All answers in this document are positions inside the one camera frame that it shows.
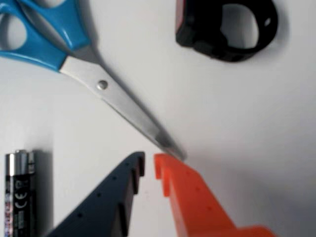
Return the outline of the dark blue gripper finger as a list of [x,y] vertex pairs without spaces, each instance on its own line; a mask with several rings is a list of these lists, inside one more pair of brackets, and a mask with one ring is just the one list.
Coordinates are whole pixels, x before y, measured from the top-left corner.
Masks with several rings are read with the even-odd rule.
[[133,199],[144,175],[145,153],[130,154],[48,236],[128,236]]

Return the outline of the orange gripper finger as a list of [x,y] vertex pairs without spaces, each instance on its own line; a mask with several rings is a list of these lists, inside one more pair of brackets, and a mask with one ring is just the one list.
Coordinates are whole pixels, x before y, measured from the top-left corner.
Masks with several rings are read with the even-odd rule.
[[156,178],[170,200],[180,237],[273,237],[263,226],[237,227],[202,176],[167,154],[154,156]]

